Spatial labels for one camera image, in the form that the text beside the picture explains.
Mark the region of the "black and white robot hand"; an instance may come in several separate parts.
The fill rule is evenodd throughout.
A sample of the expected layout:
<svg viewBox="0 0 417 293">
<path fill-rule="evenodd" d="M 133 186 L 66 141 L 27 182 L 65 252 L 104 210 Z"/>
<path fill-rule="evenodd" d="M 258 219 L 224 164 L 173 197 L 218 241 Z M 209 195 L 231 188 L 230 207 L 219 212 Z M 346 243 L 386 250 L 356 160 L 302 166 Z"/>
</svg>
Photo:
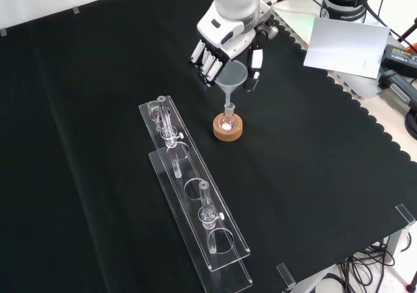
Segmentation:
<svg viewBox="0 0 417 293">
<path fill-rule="evenodd" d="M 212 4 L 197 24 L 201 36 L 190 62 L 198 67 L 199 78 L 211 87 L 220 78 L 227 63 L 247 54 L 248 79 L 246 91 L 253 91 L 259 81 L 263 65 L 263 48 L 278 33 L 270 6 L 260 2 L 259 9 L 244 20 L 227 20 Z"/>
</svg>

